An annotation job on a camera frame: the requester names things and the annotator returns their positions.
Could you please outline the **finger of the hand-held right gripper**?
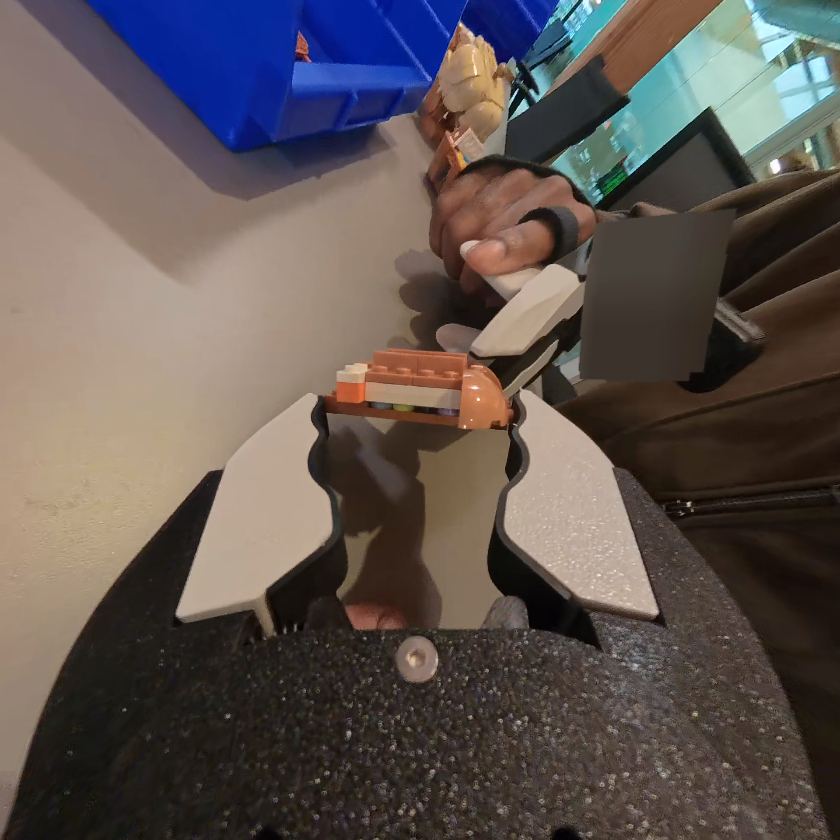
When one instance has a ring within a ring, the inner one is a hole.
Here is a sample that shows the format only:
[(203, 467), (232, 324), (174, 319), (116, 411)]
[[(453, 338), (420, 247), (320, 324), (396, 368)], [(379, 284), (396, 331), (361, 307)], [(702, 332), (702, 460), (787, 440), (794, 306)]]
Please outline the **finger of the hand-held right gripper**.
[(506, 397), (513, 397), (536, 381), (541, 381), (543, 400), (571, 400), (576, 396), (571, 378), (564, 374), (558, 359), (577, 350), (569, 339), (542, 338), (525, 353), (500, 357), (500, 383)]
[(471, 344), (477, 359), (524, 354), (583, 304), (585, 283), (560, 265), (484, 279), (506, 303)]

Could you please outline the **orange-brown lego assembly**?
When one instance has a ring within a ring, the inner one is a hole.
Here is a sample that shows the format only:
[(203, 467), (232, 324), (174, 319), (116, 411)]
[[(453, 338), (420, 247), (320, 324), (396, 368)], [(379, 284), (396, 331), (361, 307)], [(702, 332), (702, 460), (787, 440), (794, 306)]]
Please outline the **orange-brown lego assembly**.
[(462, 431), (503, 430), (514, 411), (497, 376), (467, 353), (382, 350), (346, 364), (322, 399), (332, 415), (407, 421)]

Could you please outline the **blue plastic bin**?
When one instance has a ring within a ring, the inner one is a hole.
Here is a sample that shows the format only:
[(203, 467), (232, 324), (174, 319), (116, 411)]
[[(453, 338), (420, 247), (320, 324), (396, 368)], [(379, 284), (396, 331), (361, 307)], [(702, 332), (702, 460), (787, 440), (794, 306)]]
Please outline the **blue plastic bin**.
[(499, 61), (522, 59), (550, 21), (558, 1), (468, 1), (461, 22)]
[[(466, 2), (90, 1), (231, 151), (413, 112)], [(296, 61), (298, 31), (311, 63)]]

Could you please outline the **person's brown jacket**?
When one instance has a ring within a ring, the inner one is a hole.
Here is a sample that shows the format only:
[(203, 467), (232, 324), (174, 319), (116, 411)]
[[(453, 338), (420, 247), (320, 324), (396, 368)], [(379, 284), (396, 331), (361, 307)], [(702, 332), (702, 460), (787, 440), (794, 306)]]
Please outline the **person's brown jacket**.
[(839, 278), (747, 312), (760, 357), (709, 393), (606, 383), (559, 407), (675, 513), (773, 660), (838, 838)]

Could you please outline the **black office chair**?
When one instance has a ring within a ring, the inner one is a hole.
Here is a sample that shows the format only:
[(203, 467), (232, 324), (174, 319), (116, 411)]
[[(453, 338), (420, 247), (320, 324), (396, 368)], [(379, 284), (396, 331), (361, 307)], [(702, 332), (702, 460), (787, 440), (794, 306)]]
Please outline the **black office chair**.
[(507, 125), (505, 155), (544, 165), (583, 140), (629, 103), (594, 56), (559, 87)]

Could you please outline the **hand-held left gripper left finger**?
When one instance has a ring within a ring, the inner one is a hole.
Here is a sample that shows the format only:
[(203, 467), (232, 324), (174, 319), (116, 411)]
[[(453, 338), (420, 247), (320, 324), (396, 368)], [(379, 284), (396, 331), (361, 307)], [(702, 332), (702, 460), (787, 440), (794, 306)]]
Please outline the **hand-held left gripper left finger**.
[(336, 596), (347, 551), (328, 438), (324, 399), (306, 394), (232, 455), (175, 610), (180, 623), (253, 613), (265, 634), (280, 634)]

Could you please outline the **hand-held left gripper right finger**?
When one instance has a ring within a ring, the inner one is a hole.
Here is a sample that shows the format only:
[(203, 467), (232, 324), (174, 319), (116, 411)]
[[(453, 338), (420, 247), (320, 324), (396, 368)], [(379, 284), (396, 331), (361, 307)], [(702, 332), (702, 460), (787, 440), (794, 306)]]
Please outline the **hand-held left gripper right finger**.
[(613, 463), (531, 392), (515, 395), (512, 476), (496, 533), (516, 562), (600, 613), (653, 622), (659, 608)]

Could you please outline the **black computer monitor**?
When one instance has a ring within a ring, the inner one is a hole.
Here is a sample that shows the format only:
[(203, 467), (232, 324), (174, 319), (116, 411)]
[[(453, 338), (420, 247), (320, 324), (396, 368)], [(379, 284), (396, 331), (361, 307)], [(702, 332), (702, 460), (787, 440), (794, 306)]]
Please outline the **black computer monitor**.
[(598, 209), (617, 212), (648, 203), (689, 211), (756, 182), (712, 108), (706, 108), (631, 174), (611, 181)]

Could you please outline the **person's right hand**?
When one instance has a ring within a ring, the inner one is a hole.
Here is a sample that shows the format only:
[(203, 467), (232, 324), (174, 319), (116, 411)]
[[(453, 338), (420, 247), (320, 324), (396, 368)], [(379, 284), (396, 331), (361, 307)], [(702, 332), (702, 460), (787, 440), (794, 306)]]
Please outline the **person's right hand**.
[(464, 171), (434, 199), (429, 247), (461, 292), (504, 304), (486, 283), (544, 266), (593, 236), (595, 210), (562, 174), (499, 159)]

